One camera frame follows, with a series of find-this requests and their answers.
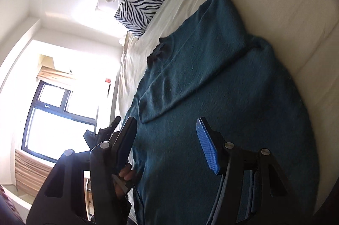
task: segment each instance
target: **bed sheet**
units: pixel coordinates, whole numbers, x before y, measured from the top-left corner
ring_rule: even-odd
[[[159,37],[174,32],[204,1],[165,0],[141,38],[126,39],[118,91],[122,116]],[[271,43],[308,109],[320,161],[318,209],[339,176],[339,0],[232,1],[247,31]]]

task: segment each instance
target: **brown curtain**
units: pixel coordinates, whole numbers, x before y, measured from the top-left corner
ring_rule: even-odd
[[[77,84],[77,79],[74,75],[53,68],[42,66],[37,79],[43,80],[46,83],[56,85],[67,90],[73,90]]]
[[[19,190],[35,197],[51,170],[52,167],[15,150],[15,179]]]

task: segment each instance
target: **silver screw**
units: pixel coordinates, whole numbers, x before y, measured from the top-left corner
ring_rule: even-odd
[[[108,148],[110,146],[110,143],[109,142],[102,142],[101,144],[100,144],[100,147],[102,148],[102,149],[106,149],[106,148]]]
[[[231,143],[231,142],[227,142],[227,143],[225,143],[225,148],[232,149],[232,148],[234,148],[234,144]]]
[[[73,150],[72,150],[72,149],[68,149],[68,150],[66,150],[66,151],[64,152],[64,154],[65,154],[66,156],[70,156],[70,155],[72,155],[72,153],[73,153]]]
[[[263,154],[263,155],[270,155],[270,151],[267,149],[267,148],[263,148],[262,150],[261,150],[261,153]]]

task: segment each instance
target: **window frame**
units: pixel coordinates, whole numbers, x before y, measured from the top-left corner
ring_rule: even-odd
[[[23,137],[22,137],[21,150],[23,150],[23,151],[25,151],[25,152],[27,152],[27,153],[35,156],[35,157],[41,158],[43,160],[47,160],[49,162],[56,163],[58,159],[54,159],[54,158],[48,157],[46,155],[42,155],[40,153],[37,153],[35,151],[30,150],[27,147],[28,138],[29,138],[29,130],[28,129],[30,127],[30,124],[31,124],[31,121],[32,121],[32,118],[33,118],[33,116],[32,116],[33,110],[35,108],[37,108],[37,109],[40,109],[42,111],[45,111],[45,112],[48,112],[48,113],[51,113],[51,114],[54,114],[54,115],[57,115],[57,116],[60,116],[60,117],[63,117],[63,118],[67,118],[67,119],[70,119],[70,120],[73,120],[73,121],[92,125],[92,126],[94,126],[94,132],[96,132],[99,107],[97,109],[97,115],[96,115],[95,119],[67,112],[67,104],[68,104],[68,100],[69,100],[69,98],[72,94],[72,91],[67,90],[65,88],[62,88],[62,89],[65,90],[65,92],[64,92],[64,95],[62,97],[60,107],[56,107],[54,105],[50,105],[50,104],[41,102],[41,101],[39,101],[39,97],[40,97],[41,92],[42,92],[45,85],[55,86],[55,85],[52,85],[52,84],[49,84],[49,83],[46,83],[46,82],[40,80],[38,87],[37,87],[37,90],[35,91],[31,106],[30,106],[29,111],[28,111],[28,115],[27,115],[27,119],[26,119],[26,123],[25,123],[25,128],[24,128],[24,132],[23,132]]]

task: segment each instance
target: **human hand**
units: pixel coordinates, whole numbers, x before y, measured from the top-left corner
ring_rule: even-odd
[[[119,172],[119,176],[123,178],[125,181],[130,181],[135,176],[136,171],[132,170],[132,165],[127,163],[127,165]],[[124,191],[120,188],[120,186],[114,182],[115,193],[118,199],[121,199],[125,196]]]

